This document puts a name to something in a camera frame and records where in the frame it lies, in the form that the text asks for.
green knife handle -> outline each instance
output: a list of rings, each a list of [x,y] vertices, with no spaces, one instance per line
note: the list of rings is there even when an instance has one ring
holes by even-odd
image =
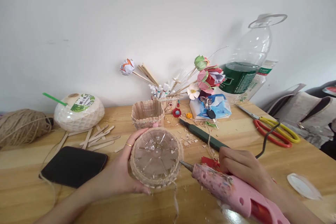
[[[193,124],[190,124],[188,129],[195,136],[199,137],[203,142],[208,143],[208,139],[209,139],[209,134],[208,133],[206,133],[205,131],[201,130],[200,128],[198,128],[197,126],[195,126]],[[219,148],[222,147],[222,146],[229,148],[229,146],[223,144],[222,142],[219,142],[214,137],[210,138],[210,146],[218,152],[219,152]]]

red scissor handle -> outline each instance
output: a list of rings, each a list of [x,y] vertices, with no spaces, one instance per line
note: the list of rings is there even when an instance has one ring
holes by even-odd
[[[255,125],[257,130],[260,132],[260,134],[262,134],[263,136],[265,136],[266,133],[271,130],[270,128],[265,126],[260,120],[253,120],[253,124]],[[271,134],[273,134],[274,136],[278,137],[281,141],[283,141],[283,142],[279,142],[278,140],[274,139],[273,137],[269,135],[267,139],[270,140],[272,143],[275,143],[276,145],[279,145],[284,148],[292,147],[292,143],[287,138],[285,138],[283,135],[280,135],[276,131],[273,131]]]

fingernail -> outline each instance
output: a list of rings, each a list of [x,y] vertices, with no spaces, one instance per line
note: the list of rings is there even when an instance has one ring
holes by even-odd
[[[150,189],[146,190],[144,193],[147,194],[147,195],[149,195],[149,196],[153,195],[153,193],[150,191]]]

popsicle stick basket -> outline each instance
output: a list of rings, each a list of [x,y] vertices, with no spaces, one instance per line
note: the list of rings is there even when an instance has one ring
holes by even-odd
[[[151,128],[154,123],[163,127],[165,115],[158,100],[138,101],[132,107],[132,120],[137,129]]]
[[[162,103],[162,108],[165,114],[171,114],[173,112],[173,109],[177,106],[178,99],[178,97],[173,96],[167,96],[164,98],[154,97],[154,100],[158,100]]]

clear plastic bottle bottom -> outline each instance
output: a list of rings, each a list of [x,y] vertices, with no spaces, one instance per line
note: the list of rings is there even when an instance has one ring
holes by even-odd
[[[230,94],[230,93],[226,93],[226,92],[220,90],[219,88],[216,89],[216,93],[223,94],[226,97],[226,99],[227,99],[227,101],[229,102],[230,105],[239,103],[240,100],[243,98],[243,95],[244,95],[244,94]]]

